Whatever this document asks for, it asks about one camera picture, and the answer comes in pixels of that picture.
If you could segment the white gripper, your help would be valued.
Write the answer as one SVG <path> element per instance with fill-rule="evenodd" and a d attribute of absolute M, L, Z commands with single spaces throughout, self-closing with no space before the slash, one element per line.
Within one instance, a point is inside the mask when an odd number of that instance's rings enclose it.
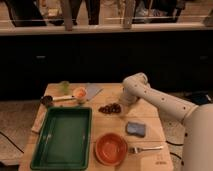
<path fill-rule="evenodd" d="M 129 106 L 135 104 L 137 100 L 138 98 L 136 96 L 131 94 L 129 91 L 124 90 L 120 96 L 120 102 L 122 103 L 120 116 L 121 117 L 126 116 L 130 111 Z"/>

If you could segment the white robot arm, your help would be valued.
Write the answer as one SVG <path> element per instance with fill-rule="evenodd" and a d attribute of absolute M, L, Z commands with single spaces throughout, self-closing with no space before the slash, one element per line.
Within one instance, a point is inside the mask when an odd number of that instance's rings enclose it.
<path fill-rule="evenodd" d="M 142 98 L 173 116 L 185 127 L 181 171 L 213 171 L 213 104 L 196 105 L 150 87 L 140 72 L 123 79 L 121 102 L 134 104 Z"/>

